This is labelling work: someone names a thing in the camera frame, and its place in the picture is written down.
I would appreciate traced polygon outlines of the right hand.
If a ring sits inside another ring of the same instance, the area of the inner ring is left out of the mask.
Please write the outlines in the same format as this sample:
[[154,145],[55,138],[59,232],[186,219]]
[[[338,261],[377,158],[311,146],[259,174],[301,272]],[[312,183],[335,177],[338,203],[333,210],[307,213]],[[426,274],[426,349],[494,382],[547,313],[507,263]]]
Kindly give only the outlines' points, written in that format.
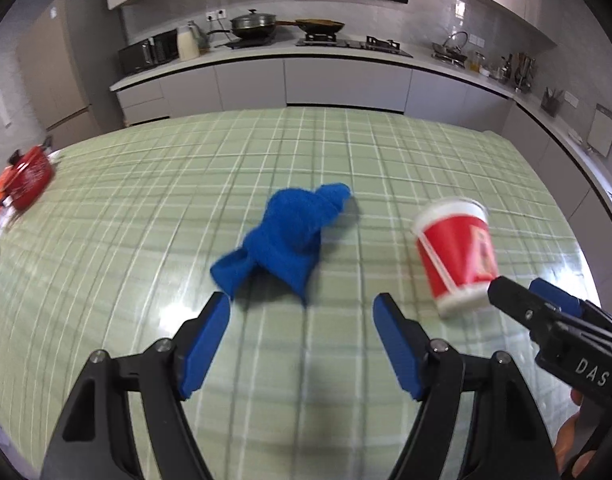
[[[557,469],[563,472],[566,465],[566,458],[571,453],[572,447],[574,446],[577,422],[581,411],[570,416],[566,422],[563,423],[560,430],[558,430],[553,451],[556,458]],[[590,464],[590,461],[595,455],[595,451],[589,451],[582,454],[576,459],[574,466],[571,469],[571,475],[577,479],[580,474],[586,469],[586,466]]]

